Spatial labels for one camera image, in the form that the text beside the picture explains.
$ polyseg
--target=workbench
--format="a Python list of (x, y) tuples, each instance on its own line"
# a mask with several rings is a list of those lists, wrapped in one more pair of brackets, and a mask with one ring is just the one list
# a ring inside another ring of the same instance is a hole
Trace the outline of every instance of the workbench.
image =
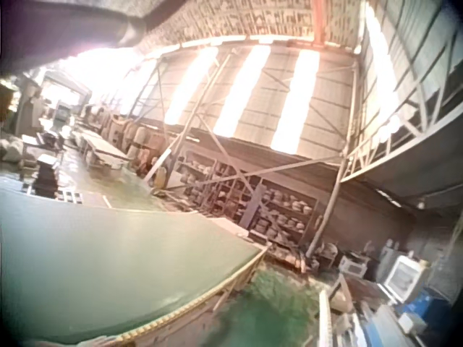
[(90, 151), (93, 158), (87, 164), (96, 160), (111, 166), (111, 168), (122, 168), (122, 165), (129, 161), (129, 157), (125, 155), (121, 150), (118, 150), (104, 138), (96, 133), (90, 131), (83, 132), (82, 134), (82, 154), (86, 158), (87, 153)]
[(1, 318), (19, 340), (126, 343), (228, 295), (265, 253), (198, 213), (0, 201)]

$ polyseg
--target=white box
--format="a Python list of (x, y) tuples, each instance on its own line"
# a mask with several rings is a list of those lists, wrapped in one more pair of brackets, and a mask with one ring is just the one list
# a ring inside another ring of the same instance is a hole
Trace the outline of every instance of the white box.
[(426, 322), (416, 313), (405, 312), (399, 318), (399, 325), (407, 335), (418, 335), (425, 331)]

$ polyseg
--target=bright light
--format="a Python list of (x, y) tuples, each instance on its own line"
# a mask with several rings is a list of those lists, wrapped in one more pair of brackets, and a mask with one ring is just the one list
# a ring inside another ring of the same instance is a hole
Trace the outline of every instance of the bright light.
[(273, 150), (289, 154), (297, 152), (317, 79), (319, 63), (320, 54), (318, 52), (300, 51), (283, 111), (273, 135), (271, 143)]
[(93, 103), (117, 85), (141, 58), (133, 48), (99, 48), (68, 58), (63, 64), (70, 75), (92, 90)]
[[(373, 65), (377, 77), (376, 90), (380, 104), (380, 112), (374, 124), (382, 124), (394, 112), (399, 105), (399, 97), (394, 91), (397, 81), (391, 56), (388, 54), (388, 44), (384, 34), (381, 32), (381, 25), (375, 16), (373, 8), (366, 5), (366, 22), (368, 33), (370, 34), (370, 44), (373, 50)], [(401, 126), (399, 117), (394, 114), (384, 126), (382, 126), (373, 143), (385, 142), (391, 134), (397, 132)]]
[(204, 48), (188, 67), (187, 72), (182, 78), (182, 82), (172, 96), (171, 105), (166, 112), (166, 124), (175, 125), (178, 123), (197, 85), (203, 80), (209, 67), (216, 59), (217, 52), (217, 47)]
[(201, 46), (201, 45), (208, 45), (211, 42), (210, 38), (202, 38), (201, 40), (194, 40), (182, 43), (183, 48), (194, 47), (194, 46)]
[(214, 127), (214, 133), (224, 137), (233, 136), (269, 55), (269, 46), (252, 48), (225, 99), (224, 107)]
[(392, 199), (388, 194), (383, 192), (382, 190), (377, 189), (376, 190), (379, 194), (383, 195), (392, 205), (395, 205), (397, 207), (402, 207), (396, 200)]
[(154, 68), (156, 67), (157, 61), (156, 60), (148, 60), (142, 64), (140, 70), (137, 73), (131, 74), (125, 81), (124, 81), (124, 92), (122, 93), (122, 104), (120, 109), (120, 114), (129, 115), (132, 107), (134, 105), (135, 100), (137, 99), (138, 94), (142, 88), (148, 82), (148, 78), (151, 76), (151, 72), (153, 72)]

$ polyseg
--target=pallet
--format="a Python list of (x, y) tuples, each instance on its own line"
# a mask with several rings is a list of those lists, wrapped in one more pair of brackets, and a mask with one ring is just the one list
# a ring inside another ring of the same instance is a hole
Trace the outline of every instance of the pallet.
[[(32, 187), (32, 184), (24, 183), (22, 185), (21, 190), (27, 195), (36, 195), (35, 189)], [(55, 200), (63, 201), (63, 202), (71, 202), (73, 204), (78, 204), (78, 205), (83, 205), (84, 203), (82, 193), (72, 192), (67, 189), (58, 189)]]

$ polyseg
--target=blue machine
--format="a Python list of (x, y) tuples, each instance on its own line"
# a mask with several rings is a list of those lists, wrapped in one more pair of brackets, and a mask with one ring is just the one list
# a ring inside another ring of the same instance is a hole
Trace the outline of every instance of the blue machine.
[(417, 298), (409, 304), (399, 305), (396, 312), (415, 313), (422, 318), (431, 330), (443, 332), (451, 323), (451, 304), (431, 288), (423, 288)]

